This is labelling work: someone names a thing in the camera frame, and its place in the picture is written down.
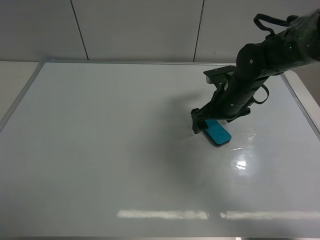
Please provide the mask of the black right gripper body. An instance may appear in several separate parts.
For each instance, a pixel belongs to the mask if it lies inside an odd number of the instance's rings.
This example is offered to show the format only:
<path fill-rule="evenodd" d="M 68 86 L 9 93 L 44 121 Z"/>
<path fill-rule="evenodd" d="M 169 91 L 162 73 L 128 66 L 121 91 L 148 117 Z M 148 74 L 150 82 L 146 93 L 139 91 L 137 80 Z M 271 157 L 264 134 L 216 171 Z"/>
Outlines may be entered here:
<path fill-rule="evenodd" d="M 261 105 L 266 100 L 258 101 L 254 98 L 257 90 L 264 89 L 266 96 L 269 96 L 269 89 L 264 85 L 267 77 L 256 80 L 241 81 L 235 74 L 224 83 L 215 86 L 211 100 L 202 108 L 202 116 L 205 120 L 225 120 L 231 122 L 239 117 L 248 115 L 251 112 L 252 104 Z"/>

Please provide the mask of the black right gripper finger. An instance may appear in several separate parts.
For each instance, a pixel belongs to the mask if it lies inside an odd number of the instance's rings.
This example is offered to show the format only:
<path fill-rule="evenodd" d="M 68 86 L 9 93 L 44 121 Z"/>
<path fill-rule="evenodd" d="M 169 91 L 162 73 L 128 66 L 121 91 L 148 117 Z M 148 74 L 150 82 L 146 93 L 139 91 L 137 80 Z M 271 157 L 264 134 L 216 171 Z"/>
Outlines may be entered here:
<path fill-rule="evenodd" d="M 199 134 L 207 128 L 207 123 L 200 109 L 193 109 L 191 112 L 192 130 L 195 134 Z"/>

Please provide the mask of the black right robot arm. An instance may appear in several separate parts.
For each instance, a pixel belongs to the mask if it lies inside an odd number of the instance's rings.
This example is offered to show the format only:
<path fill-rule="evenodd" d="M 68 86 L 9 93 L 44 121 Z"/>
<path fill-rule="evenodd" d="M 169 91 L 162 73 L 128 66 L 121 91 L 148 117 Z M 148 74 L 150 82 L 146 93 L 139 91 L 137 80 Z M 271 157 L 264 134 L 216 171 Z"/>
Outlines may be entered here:
<path fill-rule="evenodd" d="M 254 94 L 266 89 L 271 76 L 319 62 L 320 11 L 304 16 L 290 15 L 286 20 L 257 14 L 256 26 L 269 35 L 261 43 L 248 43 L 238 52 L 236 65 L 227 65 L 204 72 L 208 84 L 216 87 L 211 100 L 191 111 L 195 134 L 208 128 L 208 120 L 228 123 L 249 115 L 250 105 L 259 104 Z"/>

